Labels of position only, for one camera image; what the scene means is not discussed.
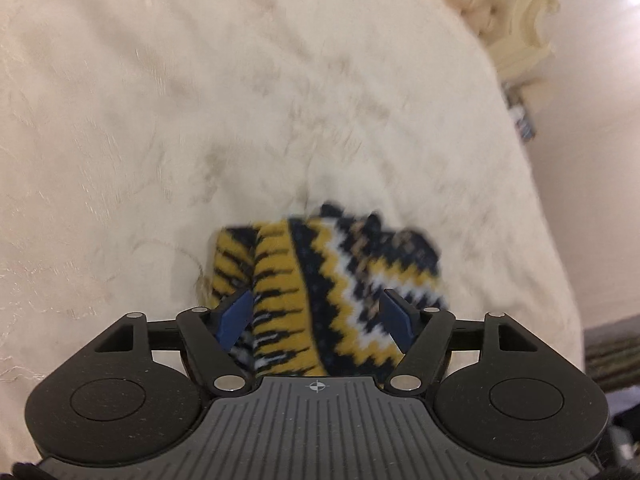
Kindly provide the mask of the patterned knit sweater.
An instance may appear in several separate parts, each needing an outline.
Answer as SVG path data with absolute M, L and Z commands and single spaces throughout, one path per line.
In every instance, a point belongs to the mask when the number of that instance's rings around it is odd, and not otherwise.
M 309 217 L 225 226 L 198 280 L 209 309 L 238 290 L 253 317 L 229 350 L 259 376 L 372 376 L 384 382 L 404 356 L 378 316 L 385 289 L 419 310 L 442 309 L 439 252 L 427 235 L 353 216 L 331 203 Z

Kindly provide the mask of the cream bedspread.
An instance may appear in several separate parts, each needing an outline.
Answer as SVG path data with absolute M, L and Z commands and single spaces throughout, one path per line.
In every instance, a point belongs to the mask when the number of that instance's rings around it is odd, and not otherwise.
M 464 318 L 582 328 L 482 45 L 444 0 L 1 0 L 1 463 L 30 390 L 193 306 L 215 232 L 325 202 L 425 232 Z

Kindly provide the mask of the items on bedside shelf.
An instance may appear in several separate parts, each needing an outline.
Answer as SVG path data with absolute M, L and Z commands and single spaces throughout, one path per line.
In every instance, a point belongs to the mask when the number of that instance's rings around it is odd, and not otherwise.
M 523 98 L 521 88 L 514 84 L 505 84 L 502 87 L 503 99 L 506 108 L 514 123 L 514 127 L 523 143 L 528 143 L 535 139 L 537 134 L 532 116 Z

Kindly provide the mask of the cream tufted headboard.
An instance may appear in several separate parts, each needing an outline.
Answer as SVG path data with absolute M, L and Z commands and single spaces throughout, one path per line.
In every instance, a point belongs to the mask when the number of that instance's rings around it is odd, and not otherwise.
M 487 49 L 503 81 L 532 70 L 551 53 L 539 19 L 558 10 L 559 0 L 445 0 Z

